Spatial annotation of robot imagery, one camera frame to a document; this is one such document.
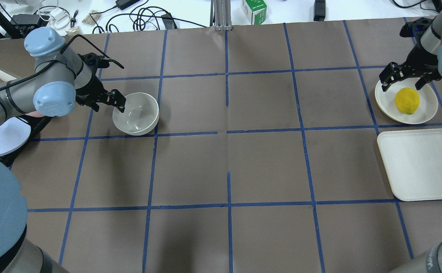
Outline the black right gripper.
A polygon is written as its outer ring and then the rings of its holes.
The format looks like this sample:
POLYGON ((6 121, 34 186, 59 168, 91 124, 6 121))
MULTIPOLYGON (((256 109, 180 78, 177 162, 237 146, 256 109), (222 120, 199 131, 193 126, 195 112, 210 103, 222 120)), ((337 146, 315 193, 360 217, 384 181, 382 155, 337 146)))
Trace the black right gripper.
POLYGON ((416 44, 407 56, 403 64, 390 62, 380 73, 380 82, 383 92, 386 92, 392 84, 409 78, 418 78, 415 83, 416 90, 421 90, 427 83, 442 80, 438 71, 436 53, 429 52, 423 46, 423 36, 427 31, 440 41, 440 35, 433 27, 433 19, 419 18, 405 23, 400 30, 400 37, 415 38, 416 44))

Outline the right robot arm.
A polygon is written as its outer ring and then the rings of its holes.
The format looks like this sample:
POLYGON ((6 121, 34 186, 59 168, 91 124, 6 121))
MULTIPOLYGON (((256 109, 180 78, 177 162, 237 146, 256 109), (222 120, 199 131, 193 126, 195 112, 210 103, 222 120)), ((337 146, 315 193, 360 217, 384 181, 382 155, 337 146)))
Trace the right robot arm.
POLYGON ((403 38, 414 38, 416 44, 403 64, 390 62, 380 73, 382 91, 409 78, 416 78, 417 90, 442 79, 442 10, 434 19, 419 18, 405 23, 403 38))

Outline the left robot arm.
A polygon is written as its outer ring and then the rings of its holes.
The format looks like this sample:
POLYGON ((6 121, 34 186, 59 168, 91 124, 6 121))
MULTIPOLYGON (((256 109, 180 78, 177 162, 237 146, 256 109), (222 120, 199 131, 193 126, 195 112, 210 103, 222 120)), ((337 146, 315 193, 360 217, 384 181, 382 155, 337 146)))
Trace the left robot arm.
POLYGON ((8 119, 34 111, 45 116, 65 116, 75 106, 87 106, 94 111, 106 104, 124 112, 126 98, 116 89, 108 91, 96 76, 98 69, 110 63, 122 69, 122 64, 96 48, 98 53, 78 54, 72 42, 50 27, 29 33, 24 47, 35 58, 34 74, 0 84, 0 126, 8 119))

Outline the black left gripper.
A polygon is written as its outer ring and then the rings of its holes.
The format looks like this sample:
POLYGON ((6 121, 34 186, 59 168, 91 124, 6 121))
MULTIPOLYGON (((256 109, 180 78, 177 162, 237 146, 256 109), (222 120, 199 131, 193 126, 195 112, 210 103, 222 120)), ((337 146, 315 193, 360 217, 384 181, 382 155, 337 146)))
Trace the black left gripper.
POLYGON ((76 102, 80 105, 90 107, 94 112, 98 112, 100 107, 98 103, 103 103, 115 107, 120 113, 125 112, 126 98, 117 89, 108 91, 104 88, 102 82, 96 76, 98 69, 106 69, 110 66, 113 59, 88 53, 84 55, 77 54, 84 62, 84 67, 89 68, 91 76, 87 76, 88 82, 82 88, 76 89, 76 102))

